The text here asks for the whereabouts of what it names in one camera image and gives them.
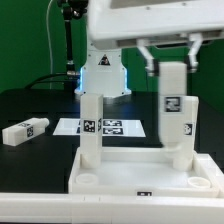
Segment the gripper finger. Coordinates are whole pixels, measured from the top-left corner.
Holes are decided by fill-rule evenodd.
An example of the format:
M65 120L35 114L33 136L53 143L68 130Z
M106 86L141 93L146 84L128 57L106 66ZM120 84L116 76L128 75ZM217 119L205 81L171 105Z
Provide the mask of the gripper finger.
M192 33L188 38L189 52L187 56L187 67L189 72L196 72L198 67L197 54L203 43L201 33Z
M147 48L148 45L149 45L149 41L146 39L137 40L137 48L146 61L145 69L149 76L154 76L156 73L155 59L150 53L150 51L148 50Z

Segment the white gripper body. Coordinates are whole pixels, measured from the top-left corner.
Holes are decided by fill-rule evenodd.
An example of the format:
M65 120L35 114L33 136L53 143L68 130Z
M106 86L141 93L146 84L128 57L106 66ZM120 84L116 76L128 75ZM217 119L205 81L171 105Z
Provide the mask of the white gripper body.
M98 49L224 37L224 0L89 0L88 34Z

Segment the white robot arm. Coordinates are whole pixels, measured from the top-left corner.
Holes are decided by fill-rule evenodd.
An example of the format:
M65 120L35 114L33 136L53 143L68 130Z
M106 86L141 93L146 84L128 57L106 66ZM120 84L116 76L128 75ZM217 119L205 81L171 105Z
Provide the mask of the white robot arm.
M224 0L87 0L87 61L80 90L106 97L127 95L127 70L119 54L137 48L146 71L159 77L159 92L186 94L186 72L207 40L224 39ZM158 63L152 46L188 44L188 62Z

